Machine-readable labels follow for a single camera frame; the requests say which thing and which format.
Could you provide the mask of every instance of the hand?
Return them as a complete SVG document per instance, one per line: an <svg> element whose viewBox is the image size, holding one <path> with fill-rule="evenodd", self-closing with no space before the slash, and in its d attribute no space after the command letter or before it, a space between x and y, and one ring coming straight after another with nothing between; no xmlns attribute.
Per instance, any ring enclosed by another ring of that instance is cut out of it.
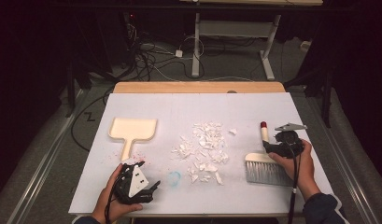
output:
<svg viewBox="0 0 382 224"><path fill-rule="evenodd" d="M298 187L301 190L302 195L304 196L304 200L310 198L313 194L320 193L316 181L314 179L314 164L313 158L310 153L312 151L312 145L302 139L304 144L304 151L300 156L296 158L297 162L301 160L301 164L299 165L299 176L298 176ZM269 153L269 157L280 164L285 170L287 175L293 179L294 167L293 167L293 159L283 158L274 152Z"/></svg>
<svg viewBox="0 0 382 224"><path fill-rule="evenodd" d="M116 168L114 173L112 173L111 177L108 179L108 182L106 183L106 187L101 191L100 196L98 197L97 205L94 208L94 211L92 212L92 217L96 219L98 222L104 224L106 223L106 217L105 217L105 210L106 210L106 204L108 202L109 193L112 190L112 186L115 183L115 180L117 179L120 170L121 170L122 164L119 164L119 166ZM134 204L122 204L119 203L117 200L114 200L110 207L109 207L109 219L111 221L115 221L121 216L133 212L133 211L139 211L142 210L142 205L139 203Z"/></svg>

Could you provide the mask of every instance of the white desk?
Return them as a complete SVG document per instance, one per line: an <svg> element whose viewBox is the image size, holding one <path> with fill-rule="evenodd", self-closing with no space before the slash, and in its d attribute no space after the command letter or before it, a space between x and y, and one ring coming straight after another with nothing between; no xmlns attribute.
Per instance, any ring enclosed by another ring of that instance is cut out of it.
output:
<svg viewBox="0 0 382 224"><path fill-rule="evenodd" d="M217 3L217 4L251 4L251 5L276 5L276 6L321 6L322 0L198 0L197 4ZM275 40L280 15L275 15L272 22L250 22L250 21L205 21L200 19L200 13L196 13L194 31L194 49L192 59L193 77L199 77L200 65L200 35L215 36L244 36L244 37L266 37L266 47L260 51L261 61L266 78L269 81L275 80L272 67L269 63L269 53Z"/></svg>
<svg viewBox="0 0 382 224"><path fill-rule="evenodd" d="M122 142L108 136L115 117L158 119L153 139L135 144L133 156L126 162L132 164L144 160L146 163L141 169L150 184L158 180L162 184L154 192L154 200L144 204L144 210L131 213L129 217L278 217L288 213L291 188L248 183L244 162L249 152L262 151L261 121L268 123L271 141L276 133L274 127L288 122L302 123L290 94L277 92L111 94L70 214L92 212L101 189L120 162ZM171 160L174 158L172 150L181 142L180 136L191 139L193 123L209 121L223 125L222 134L227 144L222 150L229 155L229 160L219 165L222 186L216 181L192 184L187 169L193 160ZM237 135L227 132L232 128L237 130ZM308 140L305 131L298 131L298 134ZM332 193L314 151L312 157L317 183L323 192ZM176 185L173 185L172 173L180 175ZM296 213L301 213L303 205L304 200L298 193Z"/></svg>

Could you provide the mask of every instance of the black sleeve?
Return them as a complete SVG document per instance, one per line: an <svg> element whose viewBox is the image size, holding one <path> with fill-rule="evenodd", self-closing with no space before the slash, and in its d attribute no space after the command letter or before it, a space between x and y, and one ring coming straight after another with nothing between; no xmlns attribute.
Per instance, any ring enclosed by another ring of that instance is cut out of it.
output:
<svg viewBox="0 0 382 224"><path fill-rule="evenodd" d="M74 224L100 224L93 217L80 217Z"/></svg>
<svg viewBox="0 0 382 224"><path fill-rule="evenodd" d="M304 205L304 218L307 224L348 224L345 211L339 199L331 194L318 193Z"/></svg>

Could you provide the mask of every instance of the brush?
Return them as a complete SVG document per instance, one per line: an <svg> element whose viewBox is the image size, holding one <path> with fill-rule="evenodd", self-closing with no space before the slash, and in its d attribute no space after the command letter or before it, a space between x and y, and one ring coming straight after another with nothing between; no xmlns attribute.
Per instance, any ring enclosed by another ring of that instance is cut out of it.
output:
<svg viewBox="0 0 382 224"><path fill-rule="evenodd" d="M261 122L261 135L263 144L269 144L269 134L264 121ZM270 159L266 151L263 153L248 153L245 160L247 182L292 186L293 181L286 174L284 168Z"/></svg>

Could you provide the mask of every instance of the desk leg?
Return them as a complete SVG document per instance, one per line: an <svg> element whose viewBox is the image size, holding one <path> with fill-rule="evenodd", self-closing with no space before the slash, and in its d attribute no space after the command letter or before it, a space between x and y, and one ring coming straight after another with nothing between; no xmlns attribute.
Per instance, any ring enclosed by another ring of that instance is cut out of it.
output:
<svg viewBox="0 0 382 224"><path fill-rule="evenodd" d="M199 37L200 37L200 13L196 13L196 20L194 23L194 50L193 50L193 61L191 65L191 75L193 77L199 77Z"/></svg>
<svg viewBox="0 0 382 224"><path fill-rule="evenodd" d="M268 56L269 56L270 49L272 48L273 42L275 41L275 35L276 35L278 23L280 22L280 17L281 17L280 15L275 16L275 21L272 24L272 28L267 38L266 50L261 50L260 52L263 69L269 81L275 80L275 76L273 75L272 67L270 66Z"/></svg>

